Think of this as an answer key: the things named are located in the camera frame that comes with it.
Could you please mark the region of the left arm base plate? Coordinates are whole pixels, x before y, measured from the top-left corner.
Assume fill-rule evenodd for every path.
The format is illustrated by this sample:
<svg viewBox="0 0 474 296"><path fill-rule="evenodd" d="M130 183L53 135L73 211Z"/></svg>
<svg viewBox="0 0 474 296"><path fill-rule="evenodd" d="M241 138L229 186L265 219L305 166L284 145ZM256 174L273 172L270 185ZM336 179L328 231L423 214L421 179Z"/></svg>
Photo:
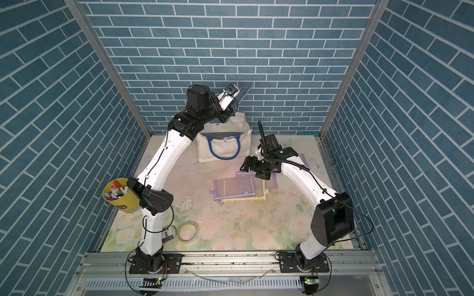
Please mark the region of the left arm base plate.
<svg viewBox="0 0 474 296"><path fill-rule="evenodd" d="M127 260L129 273L133 275L178 274L183 254L158 254L157 256L134 255Z"/></svg>

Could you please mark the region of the small blue mesh pouch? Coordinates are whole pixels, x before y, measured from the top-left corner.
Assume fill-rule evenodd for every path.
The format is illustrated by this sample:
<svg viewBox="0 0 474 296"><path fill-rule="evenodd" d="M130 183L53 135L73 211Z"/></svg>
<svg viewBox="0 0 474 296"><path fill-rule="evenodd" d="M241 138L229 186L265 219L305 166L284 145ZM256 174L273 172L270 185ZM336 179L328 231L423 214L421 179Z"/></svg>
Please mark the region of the small blue mesh pouch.
<svg viewBox="0 0 474 296"><path fill-rule="evenodd" d="M248 85L243 85L243 86L238 86L238 92L235 95L235 102L237 106L242 102L244 99L245 95L249 92L249 90L253 87L253 84L248 84Z"/></svg>

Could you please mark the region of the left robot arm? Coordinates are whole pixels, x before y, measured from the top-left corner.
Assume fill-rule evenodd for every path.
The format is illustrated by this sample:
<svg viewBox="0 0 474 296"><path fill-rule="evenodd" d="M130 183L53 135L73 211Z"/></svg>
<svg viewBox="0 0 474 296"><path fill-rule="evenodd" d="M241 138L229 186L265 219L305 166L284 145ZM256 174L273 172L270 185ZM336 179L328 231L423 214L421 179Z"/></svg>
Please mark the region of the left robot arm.
<svg viewBox="0 0 474 296"><path fill-rule="evenodd" d="M186 107L169 122L164 141L146 166L127 187L139 198L142 208L143 234L136 256L145 260L162 258L164 213L172 206L173 195L164 190L165 181L185 149L204 125L213 120L226 122L236 112L243 91L229 84L220 94L204 85L191 85L186 90Z"/></svg>

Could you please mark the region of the yellow trimmed mesh pouch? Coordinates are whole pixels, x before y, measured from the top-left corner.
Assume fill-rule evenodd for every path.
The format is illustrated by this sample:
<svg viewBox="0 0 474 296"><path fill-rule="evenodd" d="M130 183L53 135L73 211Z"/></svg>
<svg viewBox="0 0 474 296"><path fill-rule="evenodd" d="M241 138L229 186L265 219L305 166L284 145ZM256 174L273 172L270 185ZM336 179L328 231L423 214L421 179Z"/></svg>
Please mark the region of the yellow trimmed mesh pouch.
<svg viewBox="0 0 474 296"><path fill-rule="evenodd" d="M268 189L263 190L262 196L253 196L253 197L234 197L230 199L218 199L217 201L220 204L223 204L225 201L264 201L267 199L267 194L269 193Z"/></svg>

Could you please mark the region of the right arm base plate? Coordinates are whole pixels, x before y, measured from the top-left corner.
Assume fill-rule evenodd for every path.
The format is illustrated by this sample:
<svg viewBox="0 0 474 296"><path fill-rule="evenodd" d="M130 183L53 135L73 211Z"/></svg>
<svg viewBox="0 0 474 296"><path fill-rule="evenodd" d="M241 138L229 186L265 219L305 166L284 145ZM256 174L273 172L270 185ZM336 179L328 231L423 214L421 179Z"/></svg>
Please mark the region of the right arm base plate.
<svg viewBox="0 0 474 296"><path fill-rule="evenodd" d="M330 271L328 261L323 255L306 259L299 252L277 251L274 253L281 273L327 273Z"/></svg>

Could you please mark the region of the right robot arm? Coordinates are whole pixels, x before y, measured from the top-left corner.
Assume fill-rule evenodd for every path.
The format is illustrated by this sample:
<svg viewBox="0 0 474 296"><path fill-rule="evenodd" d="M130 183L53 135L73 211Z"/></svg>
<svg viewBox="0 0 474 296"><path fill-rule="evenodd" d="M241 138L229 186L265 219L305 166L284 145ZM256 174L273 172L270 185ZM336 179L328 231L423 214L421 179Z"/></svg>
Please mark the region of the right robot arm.
<svg viewBox="0 0 474 296"><path fill-rule="evenodd" d="M336 241L354 231L354 210L351 197L327 186L291 147L284 148L274 134L260 136L255 156L247 156L241 171L253 171L257 178L269 180L281 173L289 178L314 205L311 233L296 248L301 263L324 253Z"/></svg>

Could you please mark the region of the purple trimmed mesh pouch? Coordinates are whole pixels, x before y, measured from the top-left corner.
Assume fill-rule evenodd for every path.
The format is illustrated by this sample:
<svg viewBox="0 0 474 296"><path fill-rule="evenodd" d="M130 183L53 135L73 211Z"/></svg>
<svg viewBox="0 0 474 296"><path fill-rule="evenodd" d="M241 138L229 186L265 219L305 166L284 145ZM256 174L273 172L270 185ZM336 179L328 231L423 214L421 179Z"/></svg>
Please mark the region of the purple trimmed mesh pouch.
<svg viewBox="0 0 474 296"><path fill-rule="evenodd" d="M214 190L211 192L215 201L234 197L262 196L263 190L278 189L276 174L271 174L270 180L256 177L254 172L236 172L232 178L214 180Z"/></svg>

